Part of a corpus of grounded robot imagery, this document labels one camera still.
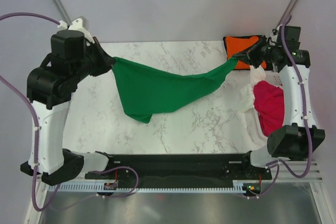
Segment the white plastic basket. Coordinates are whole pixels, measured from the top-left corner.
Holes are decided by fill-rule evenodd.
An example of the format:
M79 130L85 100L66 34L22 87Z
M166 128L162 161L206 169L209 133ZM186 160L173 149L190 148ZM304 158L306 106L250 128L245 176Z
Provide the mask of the white plastic basket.
M265 81L272 84L273 86L282 88L282 82L280 80L279 73L277 72L266 71ZM251 133L251 140L256 144L265 144L267 142L267 137L264 136L261 130L258 112L254 108L246 111L245 119L248 124L249 132Z

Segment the green t shirt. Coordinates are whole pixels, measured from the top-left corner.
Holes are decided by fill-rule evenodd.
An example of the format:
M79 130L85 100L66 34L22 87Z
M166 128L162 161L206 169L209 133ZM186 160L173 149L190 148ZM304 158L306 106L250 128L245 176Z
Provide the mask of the green t shirt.
M116 58L112 72L124 113L149 123L154 114L175 112L215 92L237 62L230 58L207 73L183 76Z

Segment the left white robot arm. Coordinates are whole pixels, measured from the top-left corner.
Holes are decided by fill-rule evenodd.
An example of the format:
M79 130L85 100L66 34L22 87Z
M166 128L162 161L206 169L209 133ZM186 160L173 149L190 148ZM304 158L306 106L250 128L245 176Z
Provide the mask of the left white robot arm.
M78 153L63 147L63 135L72 95L88 76L97 77L112 69L115 59L97 38L89 41L83 32L63 30L52 35L49 53L27 77L28 106L33 114L33 143L28 161L20 170L40 176L49 186L98 173L111 178L115 165L104 152Z

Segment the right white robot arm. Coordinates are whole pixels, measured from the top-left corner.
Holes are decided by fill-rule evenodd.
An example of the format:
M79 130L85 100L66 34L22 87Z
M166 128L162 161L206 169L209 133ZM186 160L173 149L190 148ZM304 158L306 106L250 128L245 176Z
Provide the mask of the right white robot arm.
M273 63L282 83L285 113L282 127L270 134L267 144L251 151L249 161L240 166L248 179L266 168L286 160L311 163L313 151L324 141L325 131L317 128L309 96L310 56L306 50L290 51L285 42L270 45L265 38L234 55L235 58L258 67Z

